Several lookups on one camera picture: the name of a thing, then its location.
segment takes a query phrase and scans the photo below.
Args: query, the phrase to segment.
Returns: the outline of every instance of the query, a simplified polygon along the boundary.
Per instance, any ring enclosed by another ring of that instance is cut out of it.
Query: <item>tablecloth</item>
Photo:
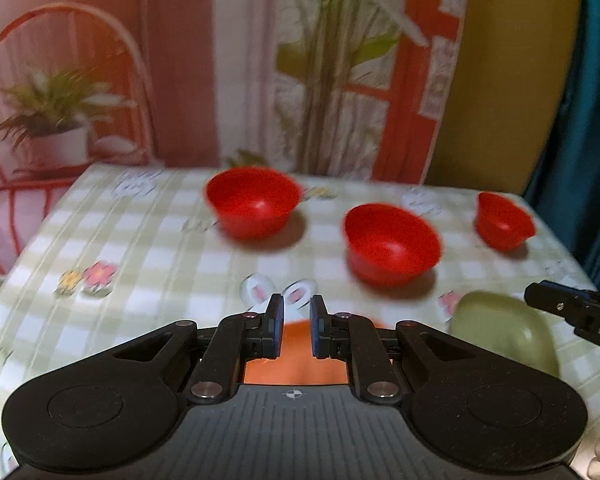
[[[299,280],[313,283],[312,292],[323,295],[332,313],[362,314],[389,327],[415,319],[439,330],[448,320],[440,297],[451,291],[520,295],[530,282],[547,278],[592,288],[536,216],[538,233],[522,251],[504,256],[488,248],[473,229],[477,192],[471,190],[298,176],[305,194],[285,229],[259,242],[234,242],[219,231],[202,197],[212,173],[95,165],[80,177],[0,290],[0,410],[17,386],[48,370],[177,319],[215,326],[253,307],[240,294],[253,274],[268,277],[279,291]],[[340,226],[351,207],[366,202],[401,205],[435,225],[444,253],[433,272],[393,292],[350,275]],[[561,378],[589,409],[589,429],[573,463],[584,474],[600,435],[600,348],[543,315]],[[305,319],[308,307],[286,309],[285,317]],[[0,428],[0,475],[5,442]]]

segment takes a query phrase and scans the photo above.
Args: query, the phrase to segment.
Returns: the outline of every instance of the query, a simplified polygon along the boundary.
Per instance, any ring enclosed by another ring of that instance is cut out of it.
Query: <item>plant pot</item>
[[[23,170],[49,171],[83,166],[89,161],[89,130],[79,126],[61,134],[33,137],[23,143]]]

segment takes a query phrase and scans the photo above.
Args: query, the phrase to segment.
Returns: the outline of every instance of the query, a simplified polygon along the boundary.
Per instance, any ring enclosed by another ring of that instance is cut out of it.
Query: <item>orange object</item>
[[[217,174],[206,184],[205,195],[224,232],[245,239],[282,229],[300,203],[301,192],[284,173],[244,167]]]
[[[308,321],[285,324],[282,350],[275,360],[258,359],[247,364],[244,382],[249,384],[344,384],[347,365],[334,359],[316,359],[311,353]]]
[[[529,214],[508,198],[495,193],[478,195],[475,230],[497,251],[512,251],[536,234]]]
[[[388,204],[363,204],[344,219],[349,267],[371,285],[403,285],[432,269],[442,257],[435,229]]]

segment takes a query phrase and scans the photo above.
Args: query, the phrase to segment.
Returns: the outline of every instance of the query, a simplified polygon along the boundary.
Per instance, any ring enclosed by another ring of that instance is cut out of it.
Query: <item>screw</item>
[[[222,393],[222,386],[213,381],[202,381],[191,387],[191,393],[202,399],[214,399]]]
[[[389,381],[376,381],[367,386],[366,390],[374,397],[385,399],[396,396],[400,388],[398,388],[397,384],[390,383]]]

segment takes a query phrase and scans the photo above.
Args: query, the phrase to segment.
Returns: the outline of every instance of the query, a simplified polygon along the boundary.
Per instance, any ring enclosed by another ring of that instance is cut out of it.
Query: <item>printed backdrop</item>
[[[0,274],[93,162],[423,180],[466,0],[0,0]]]

